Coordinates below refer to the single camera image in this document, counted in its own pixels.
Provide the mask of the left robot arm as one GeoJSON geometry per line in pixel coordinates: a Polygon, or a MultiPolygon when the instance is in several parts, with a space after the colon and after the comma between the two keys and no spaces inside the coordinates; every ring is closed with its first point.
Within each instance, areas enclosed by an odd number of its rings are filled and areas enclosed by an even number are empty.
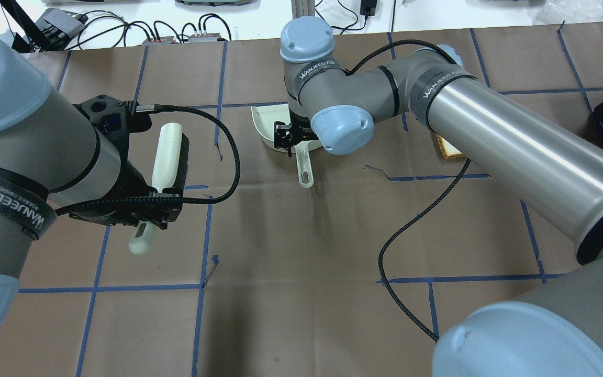
{"type": "Polygon", "coordinates": [[[134,254],[148,252],[155,230],[177,219],[189,149],[182,126],[161,127],[151,182],[128,160],[129,137],[151,128],[150,110],[107,95],[72,104],[0,40],[0,328],[31,244],[61,210],[91,224],[134,226],[134,254]]]}

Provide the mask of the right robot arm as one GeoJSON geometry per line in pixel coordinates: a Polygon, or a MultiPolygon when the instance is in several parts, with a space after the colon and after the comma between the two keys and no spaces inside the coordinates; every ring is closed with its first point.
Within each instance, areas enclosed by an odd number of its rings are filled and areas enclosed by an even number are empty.
{"type": "Polygon", "coordinates": [[[347,71],[323,19],[292,19],[280,38],[291,122],[276,124],[276,147],[315,139],[347,155],[379,121],[405,113],[456,145],[467,161],[441,198],[476,163],[487,182],[571,239],[579,267],[438,336],[432,374],[603,376],[603,149],[488,88],[452,46],[416,45],[392,62],[347,71]]]}

